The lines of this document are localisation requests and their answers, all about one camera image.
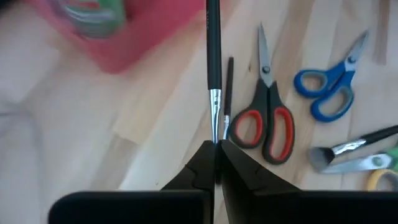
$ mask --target scissors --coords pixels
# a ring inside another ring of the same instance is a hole
[[[249,107],[242,110],[232,120],[229,136],[237,146],[244,149],[254,149],[265,140],[262,147],[264,159],[273,165],[279,165],[286,162],[292,154],[295,134],[294,119],[290,110],[280,100],[278,87],[272,76],[271,60],[262,25],[259,26],[258,36],[259,79],[256,92]],[[286,127],[285,145],[279,157],[272,154],[276,125],[275,117],[277,115],[283,117]],[[256,135],[251,142],[246,142],[238,135],[238,127],[241,121],[249,117],[253,117],[256,120]]]
[[[355,42],[349,54],[343,61],[329,70],[301,70],[294,78],[294,86],[298,93],[306,98],[318,98],[311,105],[312,116],[322,122],[332,122],[341,118],[354,102],[354,91],[351,82],[354,77],[358,59],[368,40],[369,32],[365,31]],[[303,84],[305,78],[317,78],[321,87],[309,90]],[[321,104],[332,99],[337,93],[342,92],[345,101],[341,108],[334,114],[326,115],[320,111]]]
[[[377,184],[381,179],[386,179],[388,182],[390,182],[392,191],[398,191],[398,173],[389,169],[374,171],[368,180],[366,190],[377,190]]]
[[[335,174],[379,169],[389,169],[398,172],[398,146],[386,152],[330,165],[320,170],[320,172],[323,174]]]

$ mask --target yellow object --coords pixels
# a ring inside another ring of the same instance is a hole
[[[368,180],[366,190],[377,190],[381,178],[386,178],[392,184],[392,191],[398,191],[398,174],[388,169],[374,171]]]

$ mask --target red-handled scissors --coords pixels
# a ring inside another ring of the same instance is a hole
[[[253,101],[232,120],[229,136],[243,149],[258,147],[265,140],[262,147],[264,159],[273,165],[279,165],[286,162],[292,154],[295,134],[294,119],[290,110],[280,100],[277,84],[272,77],[271,60],[262,25],[259,27],[259,64],[260,78],[257,81]],[[286,135],[282,154],[277,157],[272,153],[272,144],[275,138],[275,118],[278,115],[285,121]],[[248,117],[256,120],[256,135],[251,142],[244,141],[238,135],[239,124]]]

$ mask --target black paintbrush handle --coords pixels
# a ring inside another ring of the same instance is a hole
[[[398,125],[391,126],[389,128],[384,128],[378,131],[375,131],[370,134],[365,134],[364,136],[361,136],[360,138],[365,140],[366,143],[363,146],[366,146],[368,144],[375,143],[377,141],[380,141],[384,138],[387,138],[389,136],[392,136],[393,134],[398,133]]]
[[[222,88],[220,0],[206,0],[207,10],[207,86]]]
[[[234,58],[230,57],[228,60],[228,71],[226,76],[226,89],[225,89],[224,115],[226,116],[231,115],[233,78],[234,78]]]

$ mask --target blue handle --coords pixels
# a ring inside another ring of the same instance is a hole
[[[341,118],[354,102],[354,92],[351,88],[351,81],[354,77],[355,72],[346,72],[340,80],[333,86],[333,88],[326,92],[325,95],[320,97],[319,99],[315,100],[312,105],[311,105],[311,114],[312,116],[322,122],[332,122],[335,121],[339,118]],[[331,98],[333,98],[337,93],[340,91],[343,91],[345,96],[345,103],[341,107],[339,111],[337,111],[333,115],[324,115],[320,111],[320,106],[329,101]]]
[[[307,98],[317,98],[325,95],[337,79],[345,72],[344,62],[340,62],[329,70],[301,70],[294,77],[294,87],[297,92]],[[321,80],[318,90],[309,90],[304,86],[306,77],[317,77]]]

